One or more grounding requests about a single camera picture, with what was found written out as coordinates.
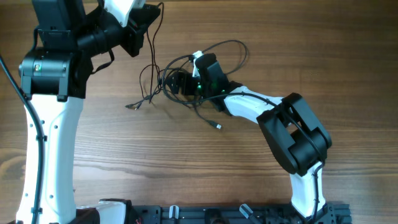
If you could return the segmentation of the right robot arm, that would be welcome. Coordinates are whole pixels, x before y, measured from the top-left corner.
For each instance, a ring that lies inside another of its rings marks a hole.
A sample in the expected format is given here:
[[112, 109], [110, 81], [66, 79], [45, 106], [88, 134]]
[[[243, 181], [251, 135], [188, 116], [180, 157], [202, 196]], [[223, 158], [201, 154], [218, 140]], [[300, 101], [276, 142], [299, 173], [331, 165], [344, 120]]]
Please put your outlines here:
[[292, 223], [317, 223], [330, 214], [322, 192], [322, 170], [332, 145], [328, 131], [298, 93], [266, 96], [228, 79], [215, 54], [187, 55], [193, 70], [163, 73], [164, 94], [181, 105], [196, 107], [209, 101], [216, 110], [259, 125], [277, 163], [289, 173], [291, 214], [267, 208], [256, 215], [246, 204], [238, 212], [253, 223], [286, 219]]

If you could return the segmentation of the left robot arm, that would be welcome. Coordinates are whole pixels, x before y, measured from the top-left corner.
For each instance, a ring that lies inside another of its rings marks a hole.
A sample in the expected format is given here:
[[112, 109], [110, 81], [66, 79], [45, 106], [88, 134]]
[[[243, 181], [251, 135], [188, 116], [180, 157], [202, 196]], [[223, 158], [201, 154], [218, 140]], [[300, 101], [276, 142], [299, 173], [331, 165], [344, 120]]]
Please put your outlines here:
[[24, 189], [16, 223], [137, 223], [130, 200], [102, 199], [77, 207], [73, 161], [86, 83], [99, 72], [92, 58], [121, 46], [135, 57], [160, 8], [145, 1], [35, 0], [34, 44], [15, 85], [27, 116]]

